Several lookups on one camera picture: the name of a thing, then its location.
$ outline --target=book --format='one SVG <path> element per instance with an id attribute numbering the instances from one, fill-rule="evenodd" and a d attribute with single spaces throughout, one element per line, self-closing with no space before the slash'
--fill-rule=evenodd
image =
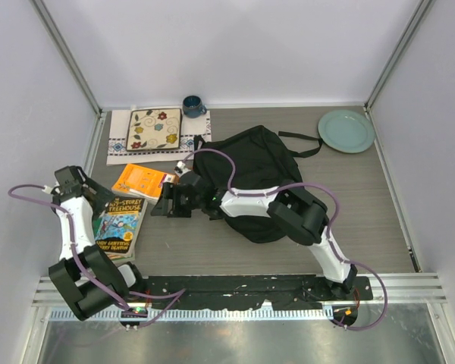
<path id="1" fill-rule="evenodd" d="M 179 108 L 133 110 L 128 125 L 127 151 L 177 149 L 181 121 Z"/>
<path id="2" fill-rule="evenodd" d="M 123 196 L 139 196 L 157 203 L 165 182 L 176 183 L 177 175 L 128 164 L 111 190 Z"/>
<path id="3" fill-rule="evenodd" d="M 139 197 L 116 196 L 105 213 L 93 221 L 96 244 L 115 264 L 135 259 L 135 244 L 147 201 Z"/>

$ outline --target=blue mug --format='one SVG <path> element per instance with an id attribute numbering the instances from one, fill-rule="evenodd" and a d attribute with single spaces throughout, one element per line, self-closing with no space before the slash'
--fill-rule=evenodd
<path id="1" fill-rule="evenodd" d="M 198 118 L 200 115 L 205 115 L 207 108 L 202 104 L 202 100 L 198 96 L 188 96 L 182 102 L 182 110 L 188 118 Z"/>

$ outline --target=wood grain surface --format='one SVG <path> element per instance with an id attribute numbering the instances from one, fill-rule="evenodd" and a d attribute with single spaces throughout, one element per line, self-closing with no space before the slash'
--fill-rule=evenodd
<path id="1" fill-rule="evenodd" d="M 337 108 L 239 108 L 211 110 L 212 139 L 223 140 L 249 127 L 317 136 L 323 114 Z M 363 113 L 362 107 L 349 110 Z M 111 187 L 124 165 L 106 166 L 111 113 L 102 132 L 93 179 Z M 289 149 L 315 148 L 316 142 L 282 138 Z M 334 236 L 344 254 L 377 272 L 411 272 L 394 205 L 374 146 L 355 155 L 323 146 L 318 155 L 297 158 L 305 182 L 324 184 L 341 203 Z M 149 168 L 173 171 L 175 162 L 147 163 Z M 311 191 L 329 207 L 328 196 Z M 192 218 L 152 217 L 143 221 L 136 246 L 136 265 L 144 275 L 261 275 L 322 273 L 310 251 L 284 238 L 254 244 L 224 221 L 209 221 L 199 211 Z"/>

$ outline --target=ceramic plate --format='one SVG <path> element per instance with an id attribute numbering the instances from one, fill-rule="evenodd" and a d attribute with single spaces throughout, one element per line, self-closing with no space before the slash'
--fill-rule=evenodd
<path id="1" fill-rule="evenodd" d="M 354 111 L 336 110 L 325 114 L 318 123 L 318 133 L 324 142 L 338 151 L 361 153 L 375 139 L 369 120 Z"/>

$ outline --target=book cover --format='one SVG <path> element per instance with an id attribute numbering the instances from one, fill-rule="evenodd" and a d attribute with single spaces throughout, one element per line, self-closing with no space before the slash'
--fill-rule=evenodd
<path id="1" fill-rule="evenodd" d="M 146 205 L 147 201 L 139 197 L 117 196 L 105 214 L 93 221 L 96 244 L 112 261 L 126 262 L 134 258 Z"/>
<path id="2" fill-rule="evenodd" d="M 111 190 L 128 196 L 141 196 L 156 203 L 165 182 L 176 183 L 177 176 L 141 165 L 128 164 Z"/>

